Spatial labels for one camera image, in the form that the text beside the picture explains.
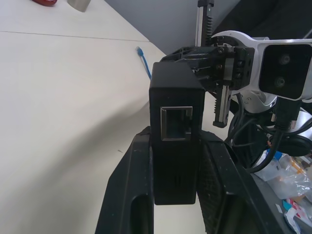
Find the plastic bag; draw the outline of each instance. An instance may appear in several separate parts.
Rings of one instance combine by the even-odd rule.
[[[261,158],[255,164],[255,166],[259,165],[267,156],[267,151],[264,151]],[[258,176],[263,181],[268,181],[276,178],[280,175],[281,166],[276,158],[272,159],[272,161],[261,171],[256,172],[255,175]]]
[[[280,199],[302,196],[312,188],[307,173],[289,155],[284,155],[279,164],[279,176],[268,181]]]

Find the connector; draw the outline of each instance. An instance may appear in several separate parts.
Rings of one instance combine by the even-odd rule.
[[[292,101],[278,97],[274,114],[275,129],[287,132],[290,128],[293,128],[297,121],[300,107],[300,100]]]

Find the white table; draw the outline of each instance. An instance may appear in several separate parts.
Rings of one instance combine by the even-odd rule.
[[[60,17],[63,1],[59,12],[52,9]],[[34,9],[45,10],[25,2],[34,18],[41,14]],[[102,20],[111,22],[107,29],[88,31],[90,16],[83,30],[55,24],[51,33],[43,31],[42,25],[53,25],[51,15],[23,31],[14,22],[28,17],[0,10],[0,21],[10,22],[0,23],[0,31],[9,31],[0,32],[0,233],[94,233],[121,152],[149,125],[149,80],[135,48],[143,49],[150,68],[164,54],[148,41],[134,41],[146,39],[107,4],[91,2],[101,4]],[[62,19],[68,28],[75,23]],[[102,39],[109,30],[112,38]],[[212,127],[213,108],[207,95],[203,128],[224,138],[226,129]],[[203,234],[199,204],[156,206],[160,233]]]
[[[103,0],[92,0],[85,13],[67,0],[58,0],[53,7],[31,0],[2,0],[0,31],[148,41]]]

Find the black plastic housing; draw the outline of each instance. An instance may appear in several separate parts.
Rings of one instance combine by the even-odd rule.
[[[205,91],[187,63],[159,62],[149,95],[155,204],[194,204]]]

